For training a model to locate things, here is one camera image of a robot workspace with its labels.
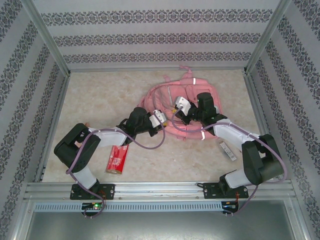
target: backpack strap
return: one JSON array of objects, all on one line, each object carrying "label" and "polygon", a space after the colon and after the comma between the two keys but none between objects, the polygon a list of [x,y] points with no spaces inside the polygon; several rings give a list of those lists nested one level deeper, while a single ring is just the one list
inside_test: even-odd
[{"label": "backpack strap", "polygon": [[193,77],[193,74],[192,74],[192,71],[191,71],[190,67],[180,65],[180,68],[188,70],[188,72],[186,72],[183,75],[183,77],[182,77],[183,79],[187,79],[187,78],[192,78]]},{"label": "backpack strap", "polygon": [[171,82],[170,77],[168,77],[167,75],[164,75],[163,78],[164,78],[164,80],[165,80],[166,83]]}]

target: metal plate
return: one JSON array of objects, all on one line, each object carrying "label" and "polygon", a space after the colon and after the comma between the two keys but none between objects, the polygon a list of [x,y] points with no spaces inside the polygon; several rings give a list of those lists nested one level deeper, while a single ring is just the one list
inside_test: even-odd
[{"label": "metal plate", "polygon": [[[97,195],[103,198],[103,192],[105,193],[106,200],[113,200],[115,195],[115,185],[100,183],[99,191]],[[73,184],[70,193],[71,200],[96,200],[97,197],[83,190],[78,184]]]},{"label": "metal plate", "polygon": [[248,189],[245,186],[234,188],[223,195],[217,182],[199,183],[198,186],[203,188],[204,199],[247,199],[249,197]]}]

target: beige floor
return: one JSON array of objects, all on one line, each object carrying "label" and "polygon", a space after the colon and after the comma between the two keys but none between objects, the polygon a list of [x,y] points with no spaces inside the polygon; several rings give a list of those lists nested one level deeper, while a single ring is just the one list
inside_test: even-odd
[{"label": "beige floor", "polygon": [[[65,174],[67,167],[53,154],[53,148],[75,124],[90,122],[96,129],[114,127],[129,116],[151,87],[164,82],[163,75],[179,80],[184,72],[72,73],[43,181],[73,182]],[[258,133],[240,70],[194,71],[193,75],[207,79],[216,87],[223,114],[239,126]],[[144,133],[136,139],[144,145],[155,146],[161,141],[162,134],[150,138],[148,133]],[[132,143],[122,175],[105,172],[111,147],[97,149],[88,165],[100,182],[217,181],[221,175],[242,167],[240,151],[227,143],[237,156],[237,160],[232,162],[219,141],[183,142],[168,136],[162,147],[156,150],[142,149]]]}]

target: patterned wallpaper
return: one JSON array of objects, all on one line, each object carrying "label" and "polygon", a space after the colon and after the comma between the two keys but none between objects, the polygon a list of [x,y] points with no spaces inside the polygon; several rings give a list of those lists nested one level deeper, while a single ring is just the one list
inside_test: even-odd
[{"label": "patterned wallpaper", "polygon": [[252,78],[312,239],[320,239],[320,8],[293,0]]},{"label": "patterned wallpaper", "polygon": [[279,0],[34,2],[69,68],[93,70],[244,67]]},{"label": "patterned wallpaper", "polygon": [[0,0],[0,240],[44,152],[64,75],[19,0]]}]

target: purple cable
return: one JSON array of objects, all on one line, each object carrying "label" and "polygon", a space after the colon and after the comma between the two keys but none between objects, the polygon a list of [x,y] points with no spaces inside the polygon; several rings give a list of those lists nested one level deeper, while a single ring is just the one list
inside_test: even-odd
[{"label": "purple cable", "polygon": [[[85,190],[87,193],[99,198],[101,201],[102,201],[102,207],[100,209],[99,212],[97,212],[95,215],[91,216],[90,218],[93,219],[95,217],[97,217],[98,215],[100,215],[102,213],[102,211],[105,209],[105,206],[106,206],[106,203],[105,203],[105,200],[99,196],[98,194],[95,194],[94,192],[90,191],[89,189],[87,189],[85,186],[83,186],[80,182],[78,182],[78,179],[76,178],[75,175],[73,175],[72,173],[72,170],[74,169],[75,165],[77,164],[78,160],[79,160],[79,157],[80,157],[80,154],[81,152],[83,151],[84,149],[84,146],[85,144],[87,143],[88,139],[93,135],[93,134],[96,134],[96,133],[99,133],[99,132],[118,132],[118,133],[122,133],[123,135],[125,135],[126,137],[128,137],[130,140],[132,140],[135,144],[137,144],[139,147],[141,148],[144,148],[144,149],[147,149],[147,150],[154,150],[154,149],[157,149],[159,148],[165,141],[165,138],[166,138],[166,131],[165,131],[165,127],[164,125],[162,124],[162,122],[160,121],[160,119],[157,117],[157,115],[154,115],[155,118],[159,121],[160,125],[161,125],[161,128],[162,128],[162,132],[163,132],[163,138],[161,140],[161,142],[157,145],[157,146],[153,146],[153,147],[147,147],[147,146],[143,146],[142,144],[140,144],[139,142],[137,142],[135,139],[133,139],[130,135],[128,135],[127,133],[125,133],[124,131],[122,130],[117,130],[117,129],[112,129],[112,128],[104,128],[104,129],[100,129],[100,130],[94,130],[92,132],[90,132],[84,139],[84,141],[82,142],[82,145],[81,147],[79,148],[78,150],[78,153],[77,155],[75,156],[75,159],[73,161],[73,163],[71,164],[71,166],[69,167],[69,169],[67,171],[65,171],[65,173],[68,175],[70,174],[70,176],[73,178],[73,180],[83,189]],[[86,215],[86,212],[87,210],[85,209],[84,210],[84,217],[88,217]]]},{"label": "purple cable", "polygon": [[[260,139],[258,139],[257,137],[253,136],[250,134],[250,132],[247,132],[245,130],[243,130],[242,128],[238,127],[237,125],[235,124],[232,124],[232,123],[225,123],[225,122],[217,122],[217,123],[214,123],[214,124],[210,124],[204,128],[201,128],[201,129],[197,129],[197,130],[184,130],[184,129],[181,129],[179,127],[177,127],[177,125],[175,124],[175,120],[174,120],[174,117],[176,116],[176,114],[182,109],[179,108],[171,117],[171,123],[172,125],[179,131],[181,132],[184,132],[184,133],[198,133],[198,132],[202,132],[203,130],[206,130],[206,129],[209,129],[209,128],[212,128],[213,126],[218,126],[218,125],[225,125],[225,126],[230,126],[234,129],[237,129],[239,130],[241,133],[243,134],[246,134],[247,136],[249,136],[250,138],[252,138],[253,140],[256,140],[258,143],[260,143],[262,146],[264,146],[266,149],[268,149],[277,159],[278,161],[280,162],[281,166],[282,166],[282,169],[283,169],[283,178],[280,179],[279,181],[272,181],[272,182],[265,182],[267,184],[278,184],[278,183],[282,183],[284,180],[286,180],[287,178],[287,175],[288,175],[288,171],[287,171],[287,168],[286,168],[286,165],[284,163],[284,161],[281,159],[281,157],[271,148],[269,147],[266,143],[264,143],[263,141],[261,141]],[[242,205],[242,207],[237,211],[240,212],[245,206],[247,206],[247,204],[249,203],[249,201],[253,198],[254,194],[256,193],[256,191],[258,190],[258,186],[257,185],[255,187],[255,189],[253,190],[252,194],[250,195],[250,197],[246,200],[246,202]]]},{"label": "purple cable", "polygon": [[[83,186],[80,182],[78,182],[76,176],[75,176],[72,172],[70,172],[70,176],[73,178],[73,180],[75,181],[75,183],[78,184],[83,190],[85,190],[87,193],[89,193],[89,194],[91,194],[91,195],[93,195],[93,196],[95,196],[95,197],[97,197],[98,199],[101,200],[102,206],[101,206],[100,211],[98,211],[95,215],[90,216],[91,219],[94,219],[95,217],[97,217],[98,215],[100,215],[100,214],[102,213],[102,211],[105,209],[105,207],[106,207],[106,201],[105,201],[101,196],[99,196],[98,194],[95,194],[93,191],[90,191],[90,190],[87,189],[85,186]],[[85,209],[84,212],[83,212],[83,215],[84,215],[85,218],[88,217],[88,216],[86,215],[86,212],[87,212],[87,209]]]}]

